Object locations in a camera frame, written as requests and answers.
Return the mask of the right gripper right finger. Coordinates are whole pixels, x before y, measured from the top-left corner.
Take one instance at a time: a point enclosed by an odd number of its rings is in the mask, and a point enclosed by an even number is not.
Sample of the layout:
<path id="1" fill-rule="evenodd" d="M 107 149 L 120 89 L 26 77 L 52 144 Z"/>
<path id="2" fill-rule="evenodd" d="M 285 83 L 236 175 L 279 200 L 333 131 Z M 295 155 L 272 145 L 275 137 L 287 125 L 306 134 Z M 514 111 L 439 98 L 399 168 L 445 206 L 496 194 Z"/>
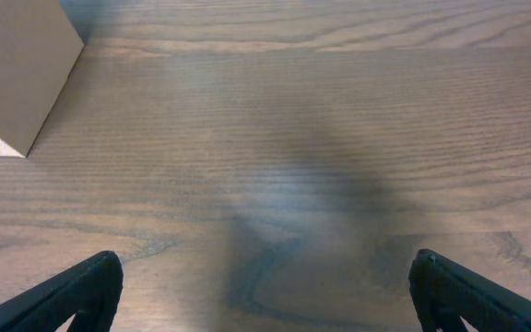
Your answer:
<path id="1" fill-rule="evenodd" d="M 430 249 L 417 252 L 408 280 L 424 332 L 531 332 L 531 301 Z"/>

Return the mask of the brown cardboard box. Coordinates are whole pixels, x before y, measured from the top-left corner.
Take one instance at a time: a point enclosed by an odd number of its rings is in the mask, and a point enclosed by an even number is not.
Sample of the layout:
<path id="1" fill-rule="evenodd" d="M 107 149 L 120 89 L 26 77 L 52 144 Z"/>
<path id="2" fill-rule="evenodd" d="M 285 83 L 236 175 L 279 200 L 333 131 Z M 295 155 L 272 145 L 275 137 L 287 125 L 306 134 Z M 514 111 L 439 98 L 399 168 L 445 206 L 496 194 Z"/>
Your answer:
<path id="1" fill-rule="evenodd" d="M 25 158 L 84 47 L 57 0 L 0 0 L 0 157 Z"/>

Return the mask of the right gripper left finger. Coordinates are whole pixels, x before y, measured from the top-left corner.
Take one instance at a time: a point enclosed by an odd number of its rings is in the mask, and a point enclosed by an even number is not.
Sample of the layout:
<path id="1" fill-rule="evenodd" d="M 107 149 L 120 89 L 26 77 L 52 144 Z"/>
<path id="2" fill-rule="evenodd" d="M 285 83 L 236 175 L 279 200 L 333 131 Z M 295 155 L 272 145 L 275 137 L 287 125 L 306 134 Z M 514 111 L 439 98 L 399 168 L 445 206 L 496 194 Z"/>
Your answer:
<path id="1" fill-rule="evenodd" d="M 108 332 L 117 312 L 124 273 L 113 251 L 99 252 L 0 304 L 0 332 Z"/>

